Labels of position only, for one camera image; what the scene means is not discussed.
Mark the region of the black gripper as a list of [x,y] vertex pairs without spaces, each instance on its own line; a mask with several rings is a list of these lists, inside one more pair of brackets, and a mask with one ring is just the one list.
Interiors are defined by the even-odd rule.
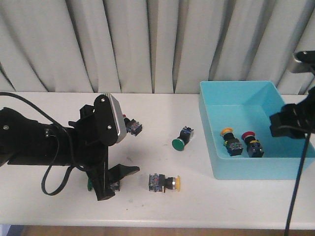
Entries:
[[315,132],[315,89],[301,102],[282,106],[279,113],[269,117],[270,132],[273,137],[304,138]]
[[69,121],[68,125],[74,128],[76,134],[73,137],[74,163],[92,181],[97,200],[103,201],[115,195],[110,188],[111,183],[140,171],[140,168],[117,164],[108,170],[109,146],[99,139],[94,112],[94,105],[85,105],[80,109],[80,118]]

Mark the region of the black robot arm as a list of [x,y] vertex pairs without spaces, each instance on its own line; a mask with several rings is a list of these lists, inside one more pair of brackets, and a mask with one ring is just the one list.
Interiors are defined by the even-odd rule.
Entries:
[[[108,167],[108,148],[118,142],[112,109],[85,105],[80,119],[68,124],[39,123],[4,107],[0,111],[0,164],[47,166],[41,188],[50,196],[63,190],[71,171],[77,168],[87,174],[99,201],[113,197],[113,185],[140,168],[122,164]],[[66,166],[67,170],[60,186],[48,192],[46,180],[53,166]]]

